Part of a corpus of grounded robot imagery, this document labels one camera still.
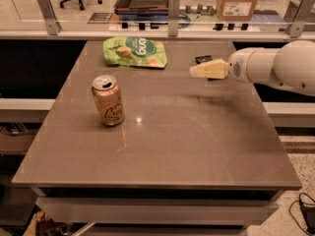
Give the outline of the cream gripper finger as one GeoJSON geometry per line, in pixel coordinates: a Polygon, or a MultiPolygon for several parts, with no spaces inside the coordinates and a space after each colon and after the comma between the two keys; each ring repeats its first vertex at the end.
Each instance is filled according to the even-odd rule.
{"type": "Polygon", "coordinates": [[[203,67],[200,66],[193,66],[189,69],[190,75],[193,78],[205,78],[206,77],[206,71],[203,67]]]}
{"type": "Polygon", "coordinates": [[[209,79],[225,79],[228,75],[228,65],[222,59],[210,61],[207,65],[207,77],[209,79]]]}

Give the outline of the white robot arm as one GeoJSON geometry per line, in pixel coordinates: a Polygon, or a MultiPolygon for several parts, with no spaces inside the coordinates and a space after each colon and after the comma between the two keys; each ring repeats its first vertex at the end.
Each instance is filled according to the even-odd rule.
{"type": "Polygon", "coordinates": [[[248,47],[232,53],[227,61],[215,59],[192,66],[193,78],[265,85],[273,89],[315,95],[315,42],[297,40],[282,48],[248,47]]]}

